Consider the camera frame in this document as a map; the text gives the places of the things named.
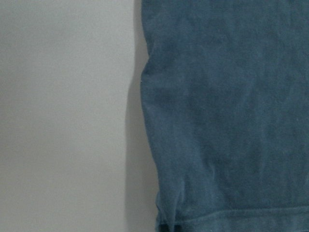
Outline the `black printed t-shirt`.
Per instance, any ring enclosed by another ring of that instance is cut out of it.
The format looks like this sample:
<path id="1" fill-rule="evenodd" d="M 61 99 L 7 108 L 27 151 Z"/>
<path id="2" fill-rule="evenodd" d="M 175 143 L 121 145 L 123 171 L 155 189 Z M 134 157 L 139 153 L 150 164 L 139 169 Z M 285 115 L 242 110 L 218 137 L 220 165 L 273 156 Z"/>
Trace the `black printed t-shirt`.
<path id="1" fill-rule="evenodd" d="M 309 3 L 144 0 L 158 232 L 309 229 Z"/>

